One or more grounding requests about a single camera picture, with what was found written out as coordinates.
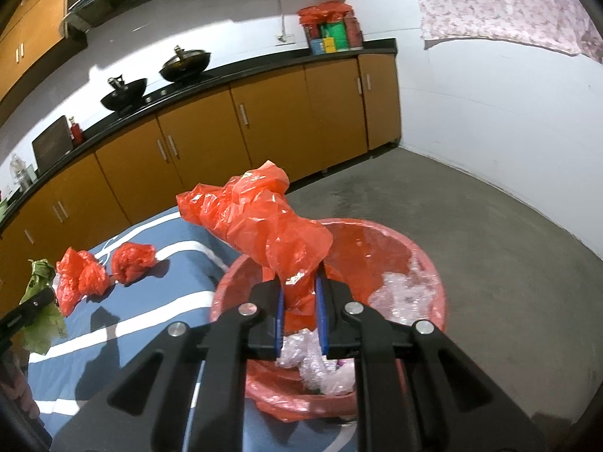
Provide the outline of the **person's left hand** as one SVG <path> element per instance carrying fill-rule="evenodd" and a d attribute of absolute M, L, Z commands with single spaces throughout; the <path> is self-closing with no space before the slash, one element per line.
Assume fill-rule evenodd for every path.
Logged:
<path fill-rule="evenodd" d="M 1 363 L 1 389 L 8 399 L 20 406 L 20 409 L 31 419 L 40 416 L 40 409 L 20 366 L 14 363 Z"/>

